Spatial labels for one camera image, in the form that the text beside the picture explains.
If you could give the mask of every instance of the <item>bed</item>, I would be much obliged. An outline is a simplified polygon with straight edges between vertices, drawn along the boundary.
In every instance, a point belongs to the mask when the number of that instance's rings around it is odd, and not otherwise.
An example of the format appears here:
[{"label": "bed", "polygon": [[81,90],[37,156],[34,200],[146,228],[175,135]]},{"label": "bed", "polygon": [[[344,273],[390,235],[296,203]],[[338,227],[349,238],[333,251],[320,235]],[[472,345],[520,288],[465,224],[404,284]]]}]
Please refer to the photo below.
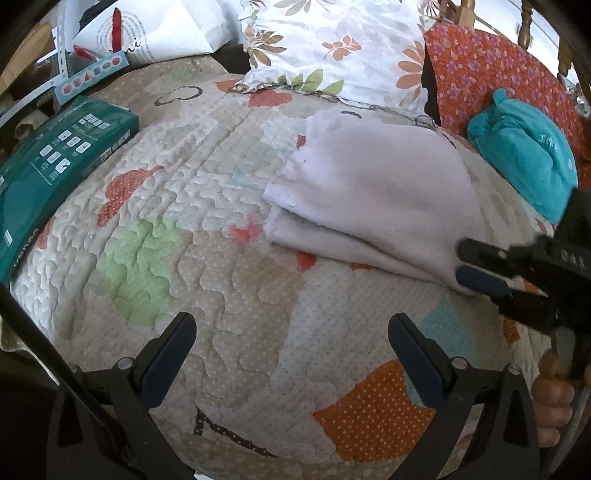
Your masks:
[{"label": "bed", "polygon": [[[499,317],[486,299],[267,242],[262,193],[305,143],[305,119],[321,109],[368,111],[287,90],[231,92],[240,79],[196,57],[145,67],[97,93],[136,112],[140,133],[56,212],[12,292],[84,370],[136,355],[177,312],[191,313],[197,342],[151,414],[198,472],[385,479],[433,416],[388,344],[392,314],[406,312],[449,355],[478,367],[516,362],[528,382],[548,340]],[[506,248],[551,234],[465,140],[432,128],[462,156],[488,241]],[[23,347],[6,328],[1,340]],[[477,418],[475,410],[446,471]]]}]

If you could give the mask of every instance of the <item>black pole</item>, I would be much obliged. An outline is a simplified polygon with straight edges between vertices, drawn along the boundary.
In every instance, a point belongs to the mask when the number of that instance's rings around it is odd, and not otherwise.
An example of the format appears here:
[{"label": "black pole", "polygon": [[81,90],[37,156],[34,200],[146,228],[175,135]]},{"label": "black pole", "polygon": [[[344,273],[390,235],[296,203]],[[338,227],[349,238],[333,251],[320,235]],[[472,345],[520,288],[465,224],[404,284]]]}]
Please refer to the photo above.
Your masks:
[{"label": "black pole", "polygon": [[10,291],[0,285],[0,316],[10,325],[14,333],[25,342],[45,367],[64,385],[70,395],[79,401],[91,415],[112,436],[116,445],[121,445],[125,439],[123,428],[88,392],[72,373],[68,364],[57,352],[51,342],[41,333],[29,315],[12,297]]}]

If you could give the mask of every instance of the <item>green box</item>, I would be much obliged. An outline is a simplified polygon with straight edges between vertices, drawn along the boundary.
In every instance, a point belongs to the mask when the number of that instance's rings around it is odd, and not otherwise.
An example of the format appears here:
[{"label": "green box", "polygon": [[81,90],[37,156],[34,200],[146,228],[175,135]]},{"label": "green box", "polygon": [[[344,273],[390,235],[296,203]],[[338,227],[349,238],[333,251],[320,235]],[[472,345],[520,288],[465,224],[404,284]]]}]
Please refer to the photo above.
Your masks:
[{"label": "green box", "polygon": [[138,130],[136,114],[79,96],[19,146],[0,168],[0,283],[68,195]]}]

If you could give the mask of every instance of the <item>folded towel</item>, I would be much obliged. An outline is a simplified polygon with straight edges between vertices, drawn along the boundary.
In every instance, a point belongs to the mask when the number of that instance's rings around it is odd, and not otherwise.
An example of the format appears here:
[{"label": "folded towel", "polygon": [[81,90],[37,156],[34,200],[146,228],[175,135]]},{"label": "folded towel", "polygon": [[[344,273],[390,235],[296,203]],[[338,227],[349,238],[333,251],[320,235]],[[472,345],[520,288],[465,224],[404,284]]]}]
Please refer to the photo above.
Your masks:
[{"label": "folded towel", "polygon": [[274,209],[270,241],[456,289],[457,241],[485,237],[480,203],[446,138],[335,109],[307,119],[305,146],[264,198],[295,214]]}]

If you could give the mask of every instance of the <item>white paper bag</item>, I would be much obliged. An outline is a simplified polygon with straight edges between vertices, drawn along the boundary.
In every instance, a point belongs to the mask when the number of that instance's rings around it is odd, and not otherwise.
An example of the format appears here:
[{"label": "white paper bag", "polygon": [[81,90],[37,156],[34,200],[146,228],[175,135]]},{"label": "white paper bag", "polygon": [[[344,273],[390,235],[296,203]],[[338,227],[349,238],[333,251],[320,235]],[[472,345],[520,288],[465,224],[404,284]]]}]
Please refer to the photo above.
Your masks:
[{"label": "white paper bag", "polygon": [[131,65],[212,53],[231,39],[216,0],[119,0],[85,26],[73,44],[99,57],[111,53],[115,8],[121,11],[121,46]]}]

